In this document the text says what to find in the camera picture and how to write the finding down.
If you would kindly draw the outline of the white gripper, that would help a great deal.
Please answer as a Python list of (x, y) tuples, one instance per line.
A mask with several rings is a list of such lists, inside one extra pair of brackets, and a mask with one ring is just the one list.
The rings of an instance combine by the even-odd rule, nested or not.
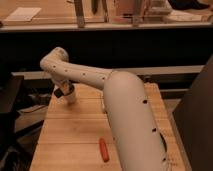
[(69, 91), (70, 93), (72, 93), (75, 90), (74, 85), (72, 85), (69, 80), (57, 81), (56, 85), (59, 87), (54, 91), (54, 95), (57, 98), (60, 98), (64, 95), (63, 91)]

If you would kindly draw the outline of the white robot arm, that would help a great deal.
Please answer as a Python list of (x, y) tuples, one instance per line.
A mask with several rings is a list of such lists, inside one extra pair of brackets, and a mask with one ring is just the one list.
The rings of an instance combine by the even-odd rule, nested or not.
[(103, 92), (122, 171), (171, 171), (142, 80), (127, 71), (73, 64), (61, 47), (40, 61), (57, 86), (73, 80)]

